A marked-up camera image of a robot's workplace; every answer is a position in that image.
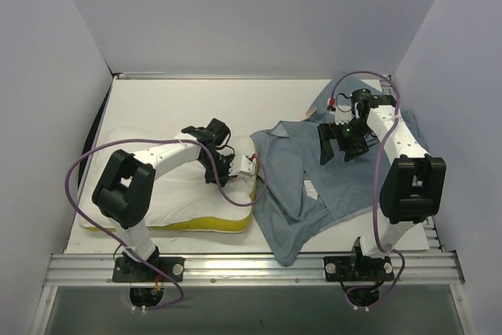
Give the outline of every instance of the bolt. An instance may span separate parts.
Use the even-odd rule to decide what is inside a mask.
[[[183,266],[179,263],[176,263],[173,266],[173,274],[176,276],[180,276],[183,273]]]
[[[388,274],[392,273],[392,270],[393,270],[393,268],[392,268],[392,264],[390,264],[390,263],[388,263],[388,262],[387,262],[386,264],[384,264],[384,270],[385,270],[385,272],[387,272]]]
[[[329,274],[334,274],[336,272],[336,266],[334,263],[328,263],[324,269],[326,270],[327,273]]]

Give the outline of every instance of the white table surface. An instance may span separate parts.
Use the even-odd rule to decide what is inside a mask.
[[[134,127],[163,138],[186,126],[206,126],[212,118],[225,122],[233,135],[270,129],[280,120],[305,118],[312,101],[329,80],[171,79],[114,81],[96,145],[117,128]],[[97,159],[89,169],[101,171]],[[96,182],[86,180],[80,203],[88,206]],[[350,251],[356,237],[371,230],[371,214],[342,221],[310,239],[302,252]],[[207,231],[153,231],[161,253],[270,253],[253,218],[240,234]],[[88,231],[75,218],[66,253],[111,253],[117,242]],[[405,251],[427,250],[424,228],[418,224],[396,245]]]

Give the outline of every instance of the cable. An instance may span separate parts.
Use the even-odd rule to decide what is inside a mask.
[[[348,76],[352,76],[352,75],[356,75],[356,74],[367,74],[367,75],[373,75],[373,76],[377,76],[378,78],[384,80],[385,82],[388,82],[389,85],[392,87],[392,89],[395,91],[395,115],[398,114],[399,112],[399,105],[401,104],[401,95],[399,94],[399,91],[398,89],[394,86],[394,83],[392,83],[391,80],[389,80],[388,78],[386,78],[385,76],[379,74],[378,72],[374,72],[374,71],[353,71],[353,72],[349,72],[348,74],[345,74],[344,76],[342,76],[335,84],[335,86],[333,87],[333,90],[331,91],[331,99],[334,99],[335,97],[335,91],[336,91],[336,88],[338,88],[338,86],[340,85],[340,83],[345,79],[347,78]]]
[[[230,138],[232,137],[232,132],[230,130],[228,130],[228,137],[227,137],[227,140],[221,144],[219,147],[216,147],[216,150],[217,151],[220,151],[222,150],[223,148],[227,147],[228,146],[228,142],[230,141]]]
[[[115,256],[117,255],[117,252],[118,252],[118,249],[120,249],[122,247],[122,245],[119,243],[118,246],[117,246],[117,249],[115,249],[115,251],[113,252],[113,261],[114,262],[117,262],[117,260],[115,259]]]
[[[136,253],[135,250],[130,249],[127,246],[127,244],[124,242],[124,240],[122,240],[120,237],[118,237],[112,231],[109,231],[108,229],[106,229],[105,227],[101,226],[100,224],[98,224],[93,219],[91,219],[89,216],[87,216],[87,214],[85,214],[85,212],[83,212],[78,207],[77,202],[73,199],[73,197],[71,196],[71,193],[70,193],[70,178],[71,178],[71,174],[73,173],[73,171],[75,170],[75,168],[78,166],[78,164],[80,164],[81,161],[85,160],[90,155],[93,155],[94,153],[96,153],[98,151],[101,151],[101,150],[103,150],[105,148],[113,147],[113,146],[119,145],[119,144],[127,144],[127,143],[148,143],[148,144],[178,144],[178,143],[186,143],[186,144],[194,144],[194,145],[199,146],[207,154],[207,156],[209,158],[209,161],[211,162],[211,166],[213,167],[213,171],[215,171],[215,172],[217,172],[216,163],[214,162],[214,158],[212,157],[211,152],[209,151],[209,149],[207,149],[207,147],[204,144],[201,144],[201,143],[199,143],[198,141],[195,141],[195,140],[189,140],[189,139],[179,139],[179,140],[124,139],[124,140],[117,140],[117,141],[112,141],[110,143],[102,144],[99,147],[95,147],[95,148],[87,151],[82,156],[80,156],[77,159],[77,161],[75,161],[73,164],[71,164],[70,168],[68,169],[68,171],[66,173],[66,176],[64,177],[64,193],[66,194],[66,197],[67,197],[70,205],[73,207],[73,209],[75,210],[76,213],[78,213],[81,217],[83,217],[84,220],[87,220],[89,223],[91,223],[94,227],[100,229],[103,233],[105,233],[106,235],[112,237],[121,246],[123,246],[125,249],[128,249],[131,256],[133,256],[134,258],[136,258],[139,262],[141,262],[142,264],[144,264],[145,266],[147,266],[148,268],[150,268],[152,271],[157,272],[158,274],[160,274],[162,277],[164,277],[165,279],[167,279],[167,281],[171,282],[178,289],[178,291],[180,292],[180,296],[178,298],[175,298],[173,300],[165,302],[164,304],[160,304],[160,305],[151,307],[149,309],[167,308],[168,306],[171,306],[173,304],[177,304],[178,302],[180,302],[180,301],[183,300],[183,298],[184,298],[184,291],[181,288],[180,284],[177,281],[175,281],[173,278],[171,278],[169,275],[167,275],[164,271],[160,270],[159,268],[155,267],[153,264],[150,264],[145,259],[143,259],[142,257],[140,257],[140,255],[138,253]],[[263,173],[264,173],[264,189],[263,189],[261,195],[257,199],[251,201],[250,203],[244,203],[243,204],[243,203],[237,203],[237,202],[234,202],[233,200],[231,200],[228,197],[228,195],[225,194],[225,192],[223,191],[223,188],[221,187],[221,183],[220,183],[220,178],[218,177],[218,175],[217,174],[214,175],[215,181],[216,181],[216,185],[218,186],[218,188],[219,188],[222,196],[226,200],[228,200],[231,204],[233,204],[234,206],[237,206],[237,207],[253,206],[254,204],[256,204],[257,202],[259,202],[261,200],[261,198],[264,196],[264,193],[265,193],[265,191],[267,189],[267,185],[268,185],[267,170],[265,169],[265,166],[261,162],[261,160],[258,159],[258,156],[256,154],[254,154],[253,157],[256,159],[256,162],[258,163],[258,166],[263,170]]]
[[[373,71],[353,71],[353,72],[349,72],[348,74],[345,74],[344,76],[342,76],[338,82],[336,82],[335,86],[333,87],[333,90],[331,92],[331,98],[333,99],[333,96],[335,94],[335,91],[336,91],[336,88],[340,85],[340,83],[348,76],[351,76],[351,75],[356,75],[356,74],[368,74],[368,75],[373,75],[373,76],[377,76],[378,78],[384,80],[385,82],[387,82],[391,87],[392,89],[394,90],[394,93],[395,93],[395,109],[394,109],[394,115],[398,115],[399,114],[399,106],[401,104],[401,94],[399,93],[399,90],[395,87],[394,83],[389,80],[388,78],[386,78],[385,76],[377,73],[377,72],[373,72]],[[372,215],[373,215],[373,235],[375,237],[375,243],[376,243],[376,246],[378,247],[378,250],[382,253],[387,253],[389,251],[391,252],[394,252],[396,254],[399,255],[399,257],[401,258],[401,268],[399,268],[399,272],[398,274],[394,277],[394,280],[392,281],[392,284],[391,286],[389,286],[389,288],[385,291],[385,293],[380,297],[380,299],[369,305],[367,308],[372,308],[374,307],[375,305],[379,304],[380,302],[382,302],[386,297],[388,297],[388,295],[392,292],[392,290],[394,290],[394,287],[395,285],[397,284],[398,280],[401,278],[401,275],[405,269],[405,258],[404,258],[404,255],[402,255],[402,253],[396,249],[393,249],[393,246],[392,245],[386,245],[386,248],[384,248],[382,246],[382,243],[380,242],[380,235],[379,235],[379,232],[378,232],[378,171],[380,169],[380,160],[382,158],[382,153],[384,152],[384,146],[385,146],[385,143],[387,142],[389,136],[394,132],[394,130],[396,129],[396,127],[398,126],[398,118],[397,116],[395,117],[395,120],[394,120],[394,124],[392,125],[392,127],[387,131],[387,133],[384,135],[382,141],[380,142],[380,146],[378,147],[378,152],[376,153],[376,163],[375,163],[375,171],[374,171],[374,175],[373,175],[373,203],[372,203]],[[348,289],[347,291],[350,293],[356,289],[361,289],[361,287],[352,287],[350,289]],[[349,300],[347,294],[345,296],[345,298],[347,299],[347,302],[350,304],[350,305],[353,305],[351,303],[351,301]],[[359,307],[359,306],[355,306],[355,309],[357,310],[366,310],[366,308],[363,308],[363,307]]]
[[[351,98],[350,98],[350,97],[347,97],[347,96],[345,95],[345,93],[342,93],[342,92],[338,93],[338,94],[336,95],[336,98],[335,98],[335,106],[336,106],[336,108],[337,108],[339,111],[341,111],[342,113],[350,113],[350,112],[352,111],[352,109],[349,109],[349,110],[342,110],[342,109],[340,109],[340,108],[338,107],[338,96],[343,96],[343,97],[345,97],[347,100],[350,100]]]

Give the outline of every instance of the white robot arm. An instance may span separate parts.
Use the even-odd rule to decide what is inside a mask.
[[[111,155],[93,192],[93,202],[128,245],[125,253],[129,258],[139,262],[129,252],[131,249],[144,260],[158,256],[158,249],[144,221],[155,180],[192,161],[199,161],[206,168],[207,183],[216,183],[217,175],[221,186],[232,178],[254,174],[252,156],[219,153],[229,136],[230,130],[226,125],[213,119],[207,127],[183,129],[171,144],[160,144],[133,153],[117,150]],[[201,145],[210,151],[216,163],[216,172]]]
[[[350,100],[349,112],[337,111],[334,103],[328,103],[336,120],[318,127],[320,163],[324,165],[334,156],[332,139],[337,140],[340,151],[345,153],[344,161],[348,162],[369,150],[366,137],[370,133],[382,141],[398,119],[384,145],[391,169],[380,191],[377,215],[381,245],[393,246],[413,225],[438,212],[446,164],[442,158],[432,158],[418,144],[401,113],[395,114],[393,96],[359,89],[350,95]],[[373,231],[360,238],[360,247],[364,257],[381,258],[390,252],[383,253],[377,247]]]

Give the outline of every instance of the gray wall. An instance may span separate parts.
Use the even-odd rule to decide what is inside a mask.
[[[112,71],[394,72],[434,0],[74,0]]]
[[[0,323],[31,325],[73,212],[65,169],[111,76],[72,0],[0,0]]]
[[[448,165],[439,235],[480,333],[502,333],[502,1],[436,0],[396,78]]]

